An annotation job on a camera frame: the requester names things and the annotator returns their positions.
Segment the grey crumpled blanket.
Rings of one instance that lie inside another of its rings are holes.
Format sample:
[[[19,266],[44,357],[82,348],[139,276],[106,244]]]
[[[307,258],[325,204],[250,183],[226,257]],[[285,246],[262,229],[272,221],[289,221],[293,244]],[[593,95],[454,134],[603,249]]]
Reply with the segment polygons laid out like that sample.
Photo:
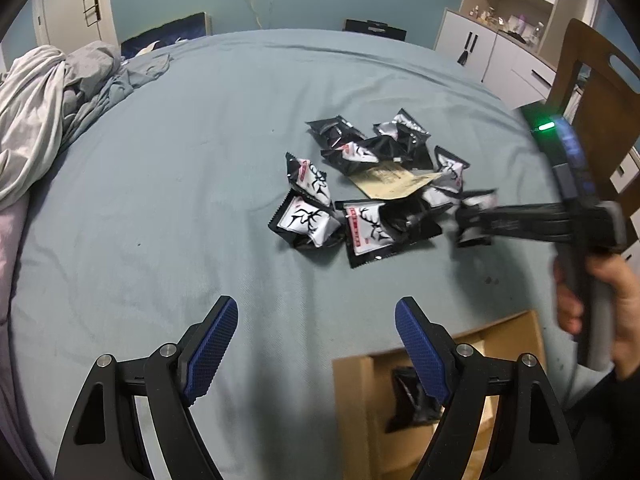
[[[1,207],[20,200],[103,114],[168,71],[171,56],[126,61],[103,41],[64,53],[45,44],[1,81]]]

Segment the black snack packet in box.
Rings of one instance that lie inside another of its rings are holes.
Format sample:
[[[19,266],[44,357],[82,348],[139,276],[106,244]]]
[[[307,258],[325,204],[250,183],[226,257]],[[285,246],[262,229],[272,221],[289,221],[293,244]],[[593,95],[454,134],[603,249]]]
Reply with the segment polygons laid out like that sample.
[[[411,427],[422,427],[438,422],[442,417],[442,404],[429,396],[412,366],[395,367],[390,374],[395,396],[395,411],[385,427],[386,434]]]

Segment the black box behind bed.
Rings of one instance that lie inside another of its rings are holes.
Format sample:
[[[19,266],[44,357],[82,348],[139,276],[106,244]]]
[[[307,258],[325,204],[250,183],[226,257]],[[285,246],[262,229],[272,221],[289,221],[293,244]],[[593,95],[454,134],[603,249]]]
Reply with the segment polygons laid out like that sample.
[[[359,21],[352,18],[346,18],[343,26],[344,32],[356,32],[357,34],[365,34],[377,36],[398,41],[405,41],[407,32],[405,29],[390,26],[384,22],[376,21]]]

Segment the purple quilt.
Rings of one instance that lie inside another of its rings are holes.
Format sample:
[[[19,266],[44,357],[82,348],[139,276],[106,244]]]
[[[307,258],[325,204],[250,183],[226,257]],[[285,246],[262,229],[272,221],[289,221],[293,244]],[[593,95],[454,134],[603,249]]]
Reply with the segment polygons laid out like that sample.
[[[1,456],[8,460],[6,478],[40,479],[23,439],[10,351],[10,302],[18,248],[29,195],[1,211]]]

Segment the silver snack packet top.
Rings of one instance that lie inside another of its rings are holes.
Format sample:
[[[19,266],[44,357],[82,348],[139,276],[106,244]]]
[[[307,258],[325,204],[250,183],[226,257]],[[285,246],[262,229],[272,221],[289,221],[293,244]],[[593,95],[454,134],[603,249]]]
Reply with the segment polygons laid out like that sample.
[[[378,136],[391,136],[397,142],[407,145],[408,148],[416,148],[420,144],[425,144],[431,136],[420,122],[417,122],[404,108],[398,110],[389,122],[374,124],[373,131]]]

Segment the white cabinet with shelves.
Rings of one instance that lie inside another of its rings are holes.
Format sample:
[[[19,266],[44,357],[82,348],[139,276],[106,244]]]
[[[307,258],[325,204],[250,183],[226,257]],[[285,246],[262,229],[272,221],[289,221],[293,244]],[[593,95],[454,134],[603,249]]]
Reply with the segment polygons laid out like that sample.
[[[548,98],[571,20],[592,25],[599,0],[462,0],[442,14],[434,50],[511,110]]]

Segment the silver black snack packet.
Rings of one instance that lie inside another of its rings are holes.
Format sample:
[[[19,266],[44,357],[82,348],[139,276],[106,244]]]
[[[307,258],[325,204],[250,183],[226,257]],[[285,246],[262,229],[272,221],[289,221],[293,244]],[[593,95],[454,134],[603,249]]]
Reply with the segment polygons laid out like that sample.
[[[339,200],[335,203],[346,220],[346,250],[352,269],[400,253],[400,245],[382,225],[382,200]]]

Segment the white door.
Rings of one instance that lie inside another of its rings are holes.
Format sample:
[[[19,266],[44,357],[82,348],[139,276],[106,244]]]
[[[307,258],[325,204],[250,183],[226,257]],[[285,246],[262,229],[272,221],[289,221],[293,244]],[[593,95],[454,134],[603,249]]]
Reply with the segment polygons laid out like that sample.
[[[111,0],[32,0],[32,24],[38,46],[65,53],[96,40],[119,46]]]

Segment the brown wooden chair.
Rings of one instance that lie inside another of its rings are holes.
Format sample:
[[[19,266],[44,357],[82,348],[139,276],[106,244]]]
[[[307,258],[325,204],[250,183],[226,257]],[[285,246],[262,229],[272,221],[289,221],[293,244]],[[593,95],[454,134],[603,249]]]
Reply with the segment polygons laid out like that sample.
[[[639,137],[639,95],[616,73],[611,58],[618,58],[634,76],[639,69],[602,35],[577,18],[565,31],[560,60],[546,105],[552,113],[566,110],[580,69],[590,68],[573,120],[585,151],[598,194],[616,200],[626,221],[627,243],[639,239],[631,216],[639,209],[639,179],[617,191],[611,177]]]

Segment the tan paper packet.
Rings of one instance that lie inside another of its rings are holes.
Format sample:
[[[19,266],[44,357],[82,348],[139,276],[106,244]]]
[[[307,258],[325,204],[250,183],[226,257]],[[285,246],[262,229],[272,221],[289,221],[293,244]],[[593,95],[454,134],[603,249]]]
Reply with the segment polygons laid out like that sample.
[[[424,188],[441,175],[441,172],[433,171],[414,174],[396,162],[381,162],[348,178],[371,200],[400,200]]]

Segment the dark blue pillow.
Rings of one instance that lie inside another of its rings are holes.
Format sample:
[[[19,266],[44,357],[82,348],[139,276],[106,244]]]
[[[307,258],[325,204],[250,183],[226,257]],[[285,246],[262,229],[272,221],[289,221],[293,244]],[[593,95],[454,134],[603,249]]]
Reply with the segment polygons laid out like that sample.
[[[206,12],[195,13],[185,18],[165,23],[125,40],[120,45],[124,58],[134,58],[144,49],[151,50],[198,39],[212,34],[212,20]]]

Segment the black snack packet top left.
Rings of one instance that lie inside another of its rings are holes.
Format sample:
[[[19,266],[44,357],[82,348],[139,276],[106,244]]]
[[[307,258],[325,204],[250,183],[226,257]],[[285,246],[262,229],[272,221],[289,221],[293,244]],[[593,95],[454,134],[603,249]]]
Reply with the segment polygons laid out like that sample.
[[[319,145],[325,150],[337,148],[348,142],[360,141],[366,137],[341,115],[312,120],[307,122],[307,126]]]

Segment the teal bed sheet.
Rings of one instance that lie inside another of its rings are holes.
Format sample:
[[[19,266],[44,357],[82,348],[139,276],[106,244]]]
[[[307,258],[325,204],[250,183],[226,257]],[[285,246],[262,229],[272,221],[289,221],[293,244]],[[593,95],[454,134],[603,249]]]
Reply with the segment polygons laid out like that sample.
[[[218,297],[239,326],[193,415],[227,479],[342,474],[332,363],[400,346],[396,302],[413,297],[458,334],[538,313],[547,374],[578,398],[556,324],[544,243],[498,237],[460,249],[456,226],[352,268],[345,249],[299,252],[268,223],[288,192],[285,157],[320,164],[312,120],[362,131],[409,112],[428,143],[465,159],[464,184],[503,205],[554,188],[526,125],[432,50],[370,36],[283,29],[179,44],[168,71],[100,117],[33,188],[14,278],[11,342],[21,420],[52,471],[92,364],[177,340]]]

